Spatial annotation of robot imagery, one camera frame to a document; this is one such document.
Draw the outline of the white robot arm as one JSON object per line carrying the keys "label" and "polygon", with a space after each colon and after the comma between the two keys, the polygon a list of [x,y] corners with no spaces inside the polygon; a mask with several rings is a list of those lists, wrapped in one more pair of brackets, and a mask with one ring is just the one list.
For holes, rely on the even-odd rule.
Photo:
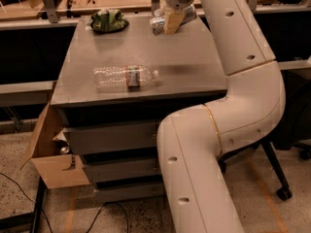
{"label": "white robot arm", "polygon": [[[193,0],[165,0],[181,10]],[[200,0],[227,84],[225,98],[167,116],[158,161],[176,233],[244,233],[218,159],[269,134],[285,110],[275,55],[245,0]]]}

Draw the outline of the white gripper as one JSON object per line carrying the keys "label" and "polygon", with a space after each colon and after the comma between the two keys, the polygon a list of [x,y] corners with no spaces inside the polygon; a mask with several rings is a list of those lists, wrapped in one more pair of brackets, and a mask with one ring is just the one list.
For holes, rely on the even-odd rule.
{"label": "white gripper", "polygon": [[163,31],[165,35],[174,34],[184,20],[182,10],[192,4],[194,0],[163,0],[159,8],[159,15],[164,16]]}

